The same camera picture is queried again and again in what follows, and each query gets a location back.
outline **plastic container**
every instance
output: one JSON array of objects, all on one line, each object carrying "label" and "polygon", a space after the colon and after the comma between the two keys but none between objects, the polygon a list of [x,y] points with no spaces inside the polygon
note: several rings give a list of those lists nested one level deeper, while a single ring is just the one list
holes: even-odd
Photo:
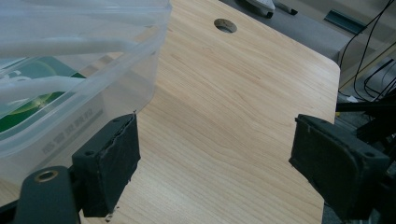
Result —
[{"label": "plastic container", "polygon": [[0,3],[0,178],[20,184],[151,99],[167,0]]}]

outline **screw hole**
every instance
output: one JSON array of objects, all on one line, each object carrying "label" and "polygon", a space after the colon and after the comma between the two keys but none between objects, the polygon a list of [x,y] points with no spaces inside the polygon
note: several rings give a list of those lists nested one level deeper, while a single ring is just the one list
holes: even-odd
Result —
[{"label": "screw hole", "polygon": [[35,177],[35,182],[38,183],[43,183],[50,181],[51,179],[55,178],[55,176],[58,175],[58,171],[50,170],[50,171],[44,171],[43,173],[37,175]]},{"label": "screw hole", "polygon": [[91,155],[93,155],[93,153],[95,153],[95,152],[94,151],[86,151],[85,155],[86,156],[91,156]]},{"label": "screw hole", "polygon": [[232,34],[235,33],[237,28],[236,25],[225,19],[217,19],[215,20],[215,26],[224,33]]}]

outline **wood grain surface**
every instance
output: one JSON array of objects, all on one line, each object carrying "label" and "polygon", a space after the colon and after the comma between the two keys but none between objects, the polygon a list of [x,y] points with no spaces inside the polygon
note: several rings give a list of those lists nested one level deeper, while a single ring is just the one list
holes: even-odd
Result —
[{"label": "wood grain surface", "polygon": [[[138,114],[142,160],[110,223],[320,223],[323,201],[288,159],[298,114],[333,122],[338,66],[219,1],[172,4]],[[0,188],[1,203],[17,197]]]}]

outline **floor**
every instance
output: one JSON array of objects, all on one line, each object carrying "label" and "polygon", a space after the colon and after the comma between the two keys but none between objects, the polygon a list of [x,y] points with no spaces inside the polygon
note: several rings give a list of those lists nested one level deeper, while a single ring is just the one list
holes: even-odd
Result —
[{"label": "floor", "polygon": [[[250,17],[256,19],[279,31],[280,33],[287,35],[288,37],[302,43],[303,45],[313,49],[314,51],[332,59],[338,61],[338,54],[340,49],[349,41],[348,36],[341,34],[328,26],[314,21],[309,17],[298,13],[295,16],[290,15],[288,12],[283,11],[279,8],[274,12],[274,16],[271,19],[267,19],[266,11],[258,9],[245,0],[220,0],[230,7],[233,7]],[[373,100],[373,97],[367,95],[363,90],[363,81],[370,76],[379,66],[385,63],[389,59],[385,59],[378,66],[373,68],[367,75],[358,79],[356,82],[356,90],[358,93],[368,99]],[[381,70],[378,74],[370,80],[370,86],[380,91],[386,86],[392,79],[396,77],[396,66],[393,66],[396,62],[391,63],[386,69]],[[353,85],[343,90],[346,95],[357,96]],[[338,95],[338,102],[348,102],[348,99],[343,94]],[[339,117],[336,117],[335,125],[344,128],[347,131],[355,132],[357,127],[369,121],[369,118],[363,113],[341,113]],[[336,215],[332,212],[332,209],[325,206],[323,222],[325,224],[340,224],[342,223]],[[376,223],[373,222],[356,222],[356,223]]]}]

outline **cable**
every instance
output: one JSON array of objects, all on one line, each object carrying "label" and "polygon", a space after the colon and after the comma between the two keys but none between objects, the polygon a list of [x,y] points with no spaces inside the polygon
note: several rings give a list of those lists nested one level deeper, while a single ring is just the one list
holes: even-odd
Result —
[{"label": "cable", "polygon": [[385,93],[385,95],[388,95],[391,91],[393,91],[393,88],[394,88],[395,85],[396,85],[396,78],[393,79],[393,80],[395,80],[395,81],[394,81],[393,84],[390,86],[390,88],[389,88],[388,91]]},{"label": "cable", "polygon": [[395,83],[396,83],[396,77],[388,84],[388,86],[387,86],[384,90],[382,90],[382,91],[378,94],[377,97],[375,97],[374,101],[378,100],[378,98],[379,98],[382,94],[384,94],[385,90],[386,90],[389,86],[393,86]]},{"label": "cable", "polygon": [[[367,77],[366,79],[364,79],[363,88],[364,88],[364,91],[366,92],[367,95],[369,95],[370,97],[375,98],[375,97],[374,97],[372,94],[370,94],[370,92],[368,92],[367,90],[370,90],[370,91],[372,91],[372,92],[374,92],[374,93],[376,93],[376,94],[379,94],[379,91],[373,90],[373,88],[371,88],[371,87],[368,86],[368,83],[369,83],[369,81],[371,80],[371,78],[372,78],[375,74],[377,74],[379,71],[382,71],[382,69],[386,68],[386,67],[387,67],[389,64],[391,64],[392,62],[394,62],[394,60],[393,60],[393,59],[390,59],[390,60],[387,61],[386,63],[382,64],[378,69],[376,69],[369,77]],[[384,77],[387,75],[387,73],[388,73],[389,70],[393,67],[393,65],[392,65],[390,68],[388,68],[388,70],[385,72],[384,76],[382,77],[381,90],[382,90],[382,88],[383,88],[382,83],[383,83],[383,81],[384,81]]]},{"label": "cable", "polygon": [[[389,0],[388,3],[387,3],[387,5],[385,6],[385,9],[388,8],[388,7],[393,3],[393,1],[394,1],[394,0]],[[358,78],[358,73],[361,71],[361,65],[363,64],[364,57],[366,56],[367,49],[368,49],[368,47],[369,47],[369,45],[370,45],[370,40],[371,40],[371,37],[372,37],[372,35],[373,35],[374,29],[375,29],[376,25],[378,24],[379,19],[381,19],[382,15],[384,14],[384,12],[385,12],[385,10],[382,10],[382,11],[381,11],[381,13],[379,14],[378,18],[376,19],[376,21],[375,21],[375,23],[374,23],[374,25],[373,25],[373,29],[370,31],[369,37],[368,37],[368,39],[367,39],[366,46],[364,47],[364,52],[363,52],[363,54],[361,55],[361,62],[359,63],[358,69],[357,69],[356,74],[355,74],[354,79],[353,79],[353,90],[354,90],[354,91],[356,92],[356,94],[357,94],[360,98],[362,98],[364,101],[367,101],[367,100],[366,100],[364,97],[362,97],[362,96],[358,93],[358,91],[356,90],[356,79]]]},{"label": "cable", "polygon": [[[367,48],[368,48],[369,43],[370,43],[371,36],[372,36],[373,31],[374,31],[374,29],[375,29],[375,27],[376,27],[376,24],[378,23],[379,19],[381,18],[382,14],[385,12],[385,10],[387,10],[387,8],[388,8],[393,2],[394,2],[394,0],[389,0],[388,3],[387,3],[387,5],[384,7],[384,9],[382,9],[382,11],[381,11],[377,16],[375,16],[369,23],[367,23],[367,25],[365,25],[357,34],[355,34],[355,35],[349,40],[349,42],[346,44],[346,48],[345,48],[345,50],[344,50],[344,52],[343,52],[343,54],[342,54],[341,61],[340,61],[340,68],[341,68],[341,66],[342,66],[342,62],[343,62],[343,60],[344,60],[344,55],[345,55],[345,52],[347,51],[347,48],[348,48],[349,44],[352,42],[352,40],[353,40],[356,36],[358,36],[358,35],[359,35],[363,30],[365,30],[373,21],[375,21],[375,24],[374,24],[374,26],[373,26],[373,29],[371,30],[371,32],[370,32],[370,34],[369,34],[369,37],[368,37],[366,46],[365,46],[365,48],[364,48],[364,52],[363,52],[363,55],[362,55],[362,57],[361,57],[361,62],[360,62],[360,64],[359,64],[358,70],[357,70],[355,76],[352,77],[352,78],[354,79],[354,82],[353,82],[353,89],[354,89],[354,91],[356,92],[356,94],[359,96],[359,97],[355,97],[355,98],[357,98],[357,99],[358,99],[358,98],[361,98],[363,101],[367,101],[367,100],[364,99],[364,98],[358,93],[358,91],[356,90],[356,79],[357,79],[358,73],[361,71],[361,65],[362,65],[362,63],[363,63],[363,60],[364,60],[364,57],[365,57]],[[341,88],[343,88],[352,78],[350,78],[350,79],[349,79],[343,86],[341,86],[338,90],[340,90]]]},{"label": "cable", "polygon": [[390,67],[388,68],[387,72],[384,74],[384,76],[381,79],[381,90],[384,88],[384,78],[387,75],[387,73],[390,71],[390,69],[392,69],[392,67],[396,64],[396,62]]},{"label": "cable", "polygon": [[[338,93],[340,93],[340,94],[343,95],[343,96],[347,96],[347,97],[351,96],[351,95],[346,95],[346,94],[344,94],[344,93],[342,93],[342,92],[340,92],[340,91],[338,91]],[[359,97],[355,97],[355,99],[358,99],[358,100],[363,101],[363,99],[361,99],[361,98],[359,98]]]},{"label": "cable", "polygon": [[347,51],[347,48],[349,46],[349,44],[352,42],[352,40],[354,40],[356,38],[356,36],[358,36],[359,34],[361,34],[365,29],[367,29],[367,27],[373,23],[373,21],[375,21],[380,15],[382,15],[382,13],[384,13],[385,10],[387,10],[387,8],[393,3],[394,0],[389,0],[387,5],[384,7],[384,9],[382,9],[381,12],[378,13],[378,15],[376,15],[371,21],[369,21],[369,23],[367,23],[363,28],[361,28],[346,44],[346,48],[343,51],[343,54],[341,55],[341,61],[340,61],[340,68],[343,65],[343,60],[344,60],[344,55]]}]

